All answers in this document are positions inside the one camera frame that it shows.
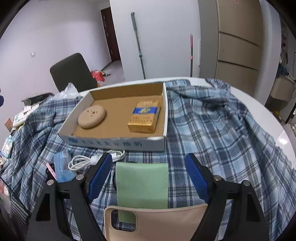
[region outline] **dark brown door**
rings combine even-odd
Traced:
[[[120,54],[119,54],[119,49],[118,49],[113,19],[112,19],[111,8],[109,7],[101,10],[101,14],[102,14],[105,35],[107,39],[107,44],[109,48],[109,53],[111,56],[111,61],[114,62],[114,61],[120,60]]]

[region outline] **beige phone case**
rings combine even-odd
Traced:
[[[180,241],[190,240],[197,229],[207,204],[169,209],[137,209],[109,206],[104,211],[104,230],[108,241]],[[113,210],[136,215],[136,230],[116,230],[111,225]]]

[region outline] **blue plaid tablecloth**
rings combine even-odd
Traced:
[[[296,205],[295,170],[283,151],[276,146],[252,115],[230,92],[230,85],[207,79],[212,87],[190,86],[188,80],[166,83],[168,94],[168,131],[164,152],[127,152],[126,162],[168,163],[169,208],[201,204],[186,172],[184,158],[194,153],[213,174],[230,182],[249,180],[254,187],[271,241],[275,240],[292,218]],[[41,105],[26,120],[15,136],[12,159],[0,172],[2,178],[32,212],[46,180],[47,162],[64,149],[74,155],[92,156],[102,150],[74,147],[57,135],[59,128],[80,98],[51,100]],[[104,209],[117,205],[112,185],[115,164],[99,197],[91,204],[94,216],[103,228]],[[228,203],[217,239],[227,225]],[[66,209],[73,236],[79,239],[70,202]],[[128,224],[117,223],[129,229]]]

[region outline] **white table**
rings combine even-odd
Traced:
[[[169,78],[155,78],[155,79],[146,79],[146,80],[135,80],[129,81],[114,85],[106,85],[93,90],[112,88],[122,85],[134,85],[134,84],[143,84],[150,82],[164,82],[173,79],[188,79],[193,86],[210,86],[205,79],[201,78],[190,78],[190,77],[169,77]],[[89,90],[81,92],[82,96],[85,96]],[[277,119],[257,100],[248,94],[240,91],[237,88],[231,87],[231,93],[237,97],[245,106],[249,109],[251,114],[253,115],[255,121],[267,132],[269,133],[275,140],[276,144],[283,150],[287,158],[292,162],[292,167],[296,168],[296,157],[291,145],[291,142],[281,126],[281,124],[277,121]]]

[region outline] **paper box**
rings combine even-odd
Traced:
[[[139,101],[158,100],[161,108],[154,133],[134,133],[128,121]],[[106,117],[97,127],[85,130],[78,125],[82,111],[101,105]],[[68,144],[113,150],[163,151],[168,127],[168,98],[164,83],[122,85],[93,90],[72,110],[58,131]]]

